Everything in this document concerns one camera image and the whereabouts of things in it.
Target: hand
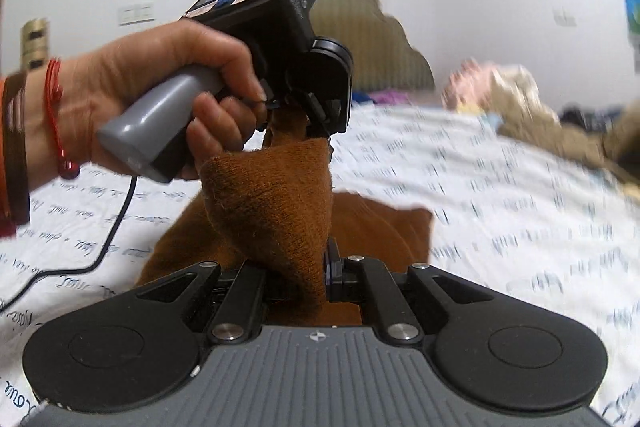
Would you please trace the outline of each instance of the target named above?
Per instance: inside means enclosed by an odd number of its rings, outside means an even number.
[[[175,23],[131,34],[92,53],[64,60],[58,81],[63,97],[58,126],[65,152],[82,164],[88,161],[122,174],[130,171],[104,150],[95,131],[118,117],[142,94],[187,64],[220,70],[231,91],[254,100],[252,108],[236,98],[218,103],[202,93],[194,100],[194,120],[187,142],[196,168],[225,150],[239,151],[266,119],[264,91],[255,76],[248,48],[237,39],[199,23]],[[30,188],[57,174],[56,155],[42,103],[46,68],[28,75],[25,92],[25,136]],[[184,178],[196,177],[185,169]]]

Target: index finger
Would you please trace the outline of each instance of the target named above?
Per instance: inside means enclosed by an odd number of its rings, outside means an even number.
[[[264,89],[255,75],[251,52],[244,42],[186,19],[175,25],[180,27],[173,35],[181,65],[196,63],[218,69],[236,96],[254,102],[266,101]]]

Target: gray ribbed plate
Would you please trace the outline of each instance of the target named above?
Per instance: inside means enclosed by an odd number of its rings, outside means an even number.
[[[602,427],[584,407],[549,417],[484,410],[444,386],[415,349],[370,328],[264,327],[217,347],[179,391],[135,410],[94,415],[47,405],[28,427]]]

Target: human wrist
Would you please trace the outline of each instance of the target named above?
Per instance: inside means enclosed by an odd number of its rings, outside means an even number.
[[[47,68],[31,71],[24,92],[24,136],[30,190],[58,176],[58,149],[44,99],[46,73]],[[90,159],[90,104],[78,60],[64,60],[60,64],[58,83],[63,94],[53,110],[60,141],[67,158],[82,165]]]

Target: bed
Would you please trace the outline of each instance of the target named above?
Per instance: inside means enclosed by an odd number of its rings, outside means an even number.
[[[247,148],[261,139],[255,134]],[[348,132],[332,145],[335,190],[433,212],[435,266],[596,331],[609,369],[593,408],[612,425],[638,421],[640,206],[602,176],[496,136],[487,117],[363,105],[354,107]],[[77,180],[57,180],[34,193],[31,225],[0,243],[0,298],[39,269],[90,264],[128,184],[87,166]],[[198,188],[197,182],[140,180],[94,273],[41,281],[0,317],[0,425],[17,424],[35,406],[20,364],[30,334],[53,317],[130,288]]]

